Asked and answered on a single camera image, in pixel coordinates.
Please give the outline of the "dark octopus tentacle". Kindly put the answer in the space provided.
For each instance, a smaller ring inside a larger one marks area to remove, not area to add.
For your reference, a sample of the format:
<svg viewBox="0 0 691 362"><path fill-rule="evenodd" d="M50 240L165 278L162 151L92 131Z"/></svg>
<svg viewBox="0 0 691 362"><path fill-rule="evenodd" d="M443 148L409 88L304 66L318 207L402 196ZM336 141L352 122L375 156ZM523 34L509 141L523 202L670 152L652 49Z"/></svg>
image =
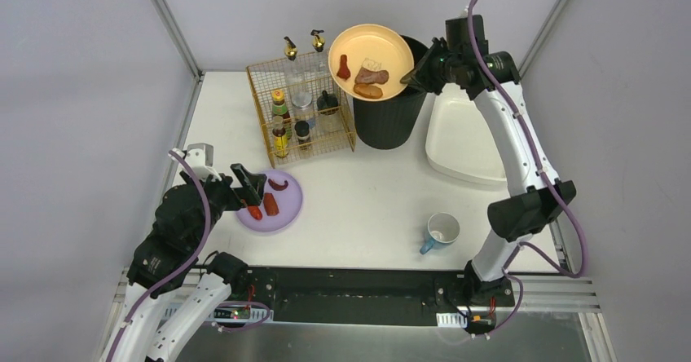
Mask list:
<svg viewBox="0 0 691 362"><path fill-rule="evenodd" d="M282 192L282 191L286 190L289 186L288 180L284 180L283 182L278 182L278 181L273 180L273 179L268 179L267 182L269 183L270 187L274 191L277 191L277 192Z"/></svg>

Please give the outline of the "brown sausage piece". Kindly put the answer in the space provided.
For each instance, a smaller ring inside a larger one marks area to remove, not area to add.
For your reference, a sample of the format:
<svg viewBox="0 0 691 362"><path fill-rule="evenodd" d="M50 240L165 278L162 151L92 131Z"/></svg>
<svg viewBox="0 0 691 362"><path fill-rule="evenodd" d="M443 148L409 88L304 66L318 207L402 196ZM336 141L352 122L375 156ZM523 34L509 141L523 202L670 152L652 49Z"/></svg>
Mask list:
<svg viewBox="0 0 691 362"><path fill-rule="evenodd" d="M279 205L272 193L268 192L264 194L262 204L267 216L274 217L279 214Z"/></svg>

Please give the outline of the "white square tub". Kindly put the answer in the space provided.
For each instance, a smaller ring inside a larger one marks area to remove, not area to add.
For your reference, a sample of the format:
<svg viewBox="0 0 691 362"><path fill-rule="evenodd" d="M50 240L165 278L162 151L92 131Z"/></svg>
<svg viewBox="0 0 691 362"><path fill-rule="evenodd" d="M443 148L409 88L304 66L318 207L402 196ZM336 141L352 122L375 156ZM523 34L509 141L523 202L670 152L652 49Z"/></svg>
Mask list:
<svg viewBox="0 0 691 362"><path fill-rule="evenodd" d="M425 141L430 166L454 179L492 188L507 180L487 123L464 90L444 86L435 97Z"/></svg>

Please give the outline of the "small black spice jar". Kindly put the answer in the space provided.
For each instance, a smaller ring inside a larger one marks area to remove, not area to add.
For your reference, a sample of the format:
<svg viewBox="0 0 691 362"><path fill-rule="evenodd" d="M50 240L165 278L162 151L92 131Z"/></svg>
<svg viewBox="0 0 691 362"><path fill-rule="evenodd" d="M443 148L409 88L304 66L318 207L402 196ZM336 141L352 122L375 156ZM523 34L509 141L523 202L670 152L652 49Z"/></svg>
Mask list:
<svg viewBox="0 0 691 362"><path fill-rule="evenodd" d="M294 126L294 134L297 136L299 150L307 151L312 144L309 123L298 120Z"/></svg>

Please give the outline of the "orange plate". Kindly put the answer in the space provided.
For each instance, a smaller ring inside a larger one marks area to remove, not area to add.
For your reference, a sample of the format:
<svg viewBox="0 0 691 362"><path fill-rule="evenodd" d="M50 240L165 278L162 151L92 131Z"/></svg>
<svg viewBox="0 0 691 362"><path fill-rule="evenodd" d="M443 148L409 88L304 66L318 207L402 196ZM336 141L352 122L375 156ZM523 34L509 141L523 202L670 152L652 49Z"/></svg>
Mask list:
<svg viewBox="0 0 691 362"><path fill-rule="evenodd" d="M342 80L337 77L340 55L348 56L351 77ZM399 81L415 65L412 50L401 35L378 24L359 24L342 31L333 40L328 52L329 69L333 81L347 95L355 97L354 80L361 67L370 70L387 70L389 81L379 86L382 99L387 100L400 94L407 86Z"/></svg>

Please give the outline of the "black ribbed trash bin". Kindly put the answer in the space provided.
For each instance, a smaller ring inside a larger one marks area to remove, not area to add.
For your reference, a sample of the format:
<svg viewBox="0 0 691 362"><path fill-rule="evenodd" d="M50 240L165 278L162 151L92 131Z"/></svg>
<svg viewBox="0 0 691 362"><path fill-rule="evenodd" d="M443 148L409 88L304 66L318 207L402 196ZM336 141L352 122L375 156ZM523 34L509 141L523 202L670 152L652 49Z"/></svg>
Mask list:
<svg viewBox="0 0 691 362"><path fill-rule="evenodd" d="M391 99L353 98L354 123L358 137L369 147L390 150L410 137L427 94L406 87Z"/></svg>

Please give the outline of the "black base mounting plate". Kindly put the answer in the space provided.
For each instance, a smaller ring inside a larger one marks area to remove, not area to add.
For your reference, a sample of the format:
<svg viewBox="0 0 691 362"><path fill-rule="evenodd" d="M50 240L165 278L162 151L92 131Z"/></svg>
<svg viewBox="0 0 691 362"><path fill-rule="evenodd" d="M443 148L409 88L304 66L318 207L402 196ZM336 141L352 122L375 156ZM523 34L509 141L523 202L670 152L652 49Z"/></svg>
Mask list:
<svg viewBox="0 0 691 362"><path fill-rule="evenodd" d="M462 271L250 267L234 282L228 301L238 301L222 318L257 313L271 320L310 324L435 326L442 313L486 313L513 308L509 280L471 296Z"/></svg>

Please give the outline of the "small yellow label bottle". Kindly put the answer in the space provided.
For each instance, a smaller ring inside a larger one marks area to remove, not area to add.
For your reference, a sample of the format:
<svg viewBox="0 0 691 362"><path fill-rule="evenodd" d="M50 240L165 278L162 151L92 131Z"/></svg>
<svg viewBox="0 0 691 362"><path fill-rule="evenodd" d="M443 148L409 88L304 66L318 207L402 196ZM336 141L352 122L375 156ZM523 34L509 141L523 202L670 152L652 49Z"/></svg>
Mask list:
<svg viewBox="0 0 691 362"><path fill-rule="evenodd" d="M273 117L271 133L273 135L275 155L278 158L285 158L288 155L288 132L284 119L281 116Z"/></svg>

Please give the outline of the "black lid spice jar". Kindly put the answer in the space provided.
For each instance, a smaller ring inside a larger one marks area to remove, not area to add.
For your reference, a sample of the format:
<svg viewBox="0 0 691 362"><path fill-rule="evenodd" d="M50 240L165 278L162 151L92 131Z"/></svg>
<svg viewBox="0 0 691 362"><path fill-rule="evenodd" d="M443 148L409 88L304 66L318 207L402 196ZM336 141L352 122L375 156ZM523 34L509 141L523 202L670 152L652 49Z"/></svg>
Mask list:
<svg viewBox="0 0 691 362"><path fill-rule="evenodd" d="M323 90L317 99L318 123L326 134L336 133L341 129L340 102L337 96Z"/></svg>

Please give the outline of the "purple plate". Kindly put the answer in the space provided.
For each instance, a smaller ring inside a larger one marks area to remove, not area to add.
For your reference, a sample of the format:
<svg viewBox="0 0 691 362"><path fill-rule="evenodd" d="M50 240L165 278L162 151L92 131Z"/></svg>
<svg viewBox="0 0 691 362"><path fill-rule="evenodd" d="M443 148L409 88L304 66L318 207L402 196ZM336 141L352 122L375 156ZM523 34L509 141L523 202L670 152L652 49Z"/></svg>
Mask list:
<svg viewBox="0 0 691 362"><path fill-rule="evenodd" d="M265 193L272 193L279 205L279 214L274 217L266 215L264 206L259 207L263 212L263 219L256 221L246 209L242 209L236 214L236 219L253 232L277 232L290 225L300 214L303 205L303 192L300 183L289 173L281 170L264 170L262 172L268 179L278 182L289 181L289 186L282 192L274 191L268 182L265 185Z"/></svg>

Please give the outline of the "gold wire basket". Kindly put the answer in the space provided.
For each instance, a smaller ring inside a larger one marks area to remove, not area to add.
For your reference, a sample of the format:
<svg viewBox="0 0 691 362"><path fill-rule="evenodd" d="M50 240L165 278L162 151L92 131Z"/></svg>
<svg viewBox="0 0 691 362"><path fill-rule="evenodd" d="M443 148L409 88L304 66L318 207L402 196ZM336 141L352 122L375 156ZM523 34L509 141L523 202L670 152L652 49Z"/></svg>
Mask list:
<svg viewBox="0 0 691 362"><path fill-rule="evenodd" d="M246 67L266 154L279 167L355 150L350 101L329 72L328 52L298 54Z"/></svg>

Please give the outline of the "brown meat slice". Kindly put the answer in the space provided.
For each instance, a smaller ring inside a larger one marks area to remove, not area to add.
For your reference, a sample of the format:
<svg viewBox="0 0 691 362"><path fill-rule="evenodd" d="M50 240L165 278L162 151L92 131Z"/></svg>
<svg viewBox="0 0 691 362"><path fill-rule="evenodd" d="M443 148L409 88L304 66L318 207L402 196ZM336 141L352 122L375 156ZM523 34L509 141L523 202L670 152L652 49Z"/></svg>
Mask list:
<svg viewBox="0 0 691 362"><path fill-rule="evenodd" d="M370 70L365 67L361 67L358 74L355 77L354 83L356 85L384 85L390 79L389 72L387 70Z"/></svg>

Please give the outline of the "blue mug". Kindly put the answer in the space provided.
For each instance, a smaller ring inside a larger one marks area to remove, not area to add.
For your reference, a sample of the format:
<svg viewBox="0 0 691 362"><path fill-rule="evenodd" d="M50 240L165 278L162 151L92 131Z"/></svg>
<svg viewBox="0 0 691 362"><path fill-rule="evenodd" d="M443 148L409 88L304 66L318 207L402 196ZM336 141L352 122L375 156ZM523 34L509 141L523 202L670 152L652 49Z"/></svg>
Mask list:
<svg viewBox="0 0 691 362"><path fill-rule="evenodd" d="M460 235L460 223L451 214L433 214L426 225L425 242L419 248L419 253L427 254L433 249L454 243Z"/></svg>

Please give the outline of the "red chicken drumstick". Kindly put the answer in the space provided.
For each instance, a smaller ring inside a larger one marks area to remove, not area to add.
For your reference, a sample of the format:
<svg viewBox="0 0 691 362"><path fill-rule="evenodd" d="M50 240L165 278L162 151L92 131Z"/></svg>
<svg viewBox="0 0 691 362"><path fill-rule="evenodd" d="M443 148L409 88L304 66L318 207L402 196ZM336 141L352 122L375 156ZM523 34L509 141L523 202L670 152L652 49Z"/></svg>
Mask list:
<svg viewBox="0 0 691 362"><path fill-rule="evenodd" d="M342 80L348 80L351 77L351 71L348 66L348 56L346 54L340 55L338 60L337 77Z"/></svg>

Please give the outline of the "clear oil dispenser bottle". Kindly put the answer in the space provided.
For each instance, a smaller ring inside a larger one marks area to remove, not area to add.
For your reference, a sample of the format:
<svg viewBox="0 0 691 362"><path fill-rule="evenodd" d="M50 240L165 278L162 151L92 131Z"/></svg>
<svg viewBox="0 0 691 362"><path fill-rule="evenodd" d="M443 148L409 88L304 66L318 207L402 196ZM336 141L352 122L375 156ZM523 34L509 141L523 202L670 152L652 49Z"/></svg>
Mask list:
<svg viewBox="0 0 691 362"><path fill-rule="evenodd" d="M304 70L297 58L298 49L288 36L284 36L286 46L284 48L284 77L290 96L295 99L305 92Z"/></svg>

